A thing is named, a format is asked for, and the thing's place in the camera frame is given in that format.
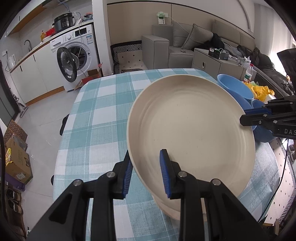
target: metal screw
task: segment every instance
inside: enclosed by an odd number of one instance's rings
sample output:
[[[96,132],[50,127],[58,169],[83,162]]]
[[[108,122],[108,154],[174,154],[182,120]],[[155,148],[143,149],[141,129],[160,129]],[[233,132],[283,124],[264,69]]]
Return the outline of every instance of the metal screw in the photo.
[[[107,177],[115,177],[115,172],[107,172]]]
[[[215,186],[219,186],[221,184],[221,181],[219,179],[213,179],[212,183],[215,185]]]
[[[76,179],[76,180],[73,182],[73,185],[77,187],[77,186],[80,186],[81,183],[82,183],[82,180],[80,180],[80,179]]]
[[[187,172],[184,172],[184,171],[180,171],[178,173],[179,177],[186,177],[187,176]]]

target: washing machine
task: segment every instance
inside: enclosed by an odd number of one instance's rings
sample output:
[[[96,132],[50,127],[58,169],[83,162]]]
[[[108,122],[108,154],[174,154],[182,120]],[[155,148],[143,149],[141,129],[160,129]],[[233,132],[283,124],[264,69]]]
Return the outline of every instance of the washing machine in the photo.
[[[56,56],[57,71],[66,91],[88,76],[87,71],[98,69],[99,58],[92,24],[78,27],[50,41]]]

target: gray floor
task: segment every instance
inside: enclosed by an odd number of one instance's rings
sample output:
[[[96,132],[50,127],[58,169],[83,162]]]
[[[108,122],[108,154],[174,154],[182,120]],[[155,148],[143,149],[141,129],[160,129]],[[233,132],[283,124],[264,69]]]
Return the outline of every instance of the gray floor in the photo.
[[[32,229],[52,204],[50,182],[59,149],[59,130],[63,118],[70,113],[79,90],[60,92],[29,106],[18,124],[28,134],[27,153],[30,155],[33,179],[22,193],[25,228]]]

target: white plate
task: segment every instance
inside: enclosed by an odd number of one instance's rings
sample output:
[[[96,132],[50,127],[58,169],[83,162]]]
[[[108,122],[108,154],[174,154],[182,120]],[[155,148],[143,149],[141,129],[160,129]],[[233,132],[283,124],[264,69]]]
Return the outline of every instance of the white plate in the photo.
[[[227,91],[197,76],[167,76],[146,87],[131,108],[127,144],[135,171],[154,199],[180,211],[180,200],[169,200],[164,190],[161,149],[182,170],[205,181],[218,178],[238,196],[255,160],[252,129],[239,123],[243,114]]]

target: bottle label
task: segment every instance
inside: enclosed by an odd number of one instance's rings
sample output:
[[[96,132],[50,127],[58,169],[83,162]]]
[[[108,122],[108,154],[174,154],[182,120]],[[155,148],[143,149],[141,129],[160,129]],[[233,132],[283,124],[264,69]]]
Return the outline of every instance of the bottle label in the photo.
[[[251,81],[251,77],[252,77],[251,75],[249,75],[248,73],[246,73],[245,76],[244,76],[244,82],[249,83]]]

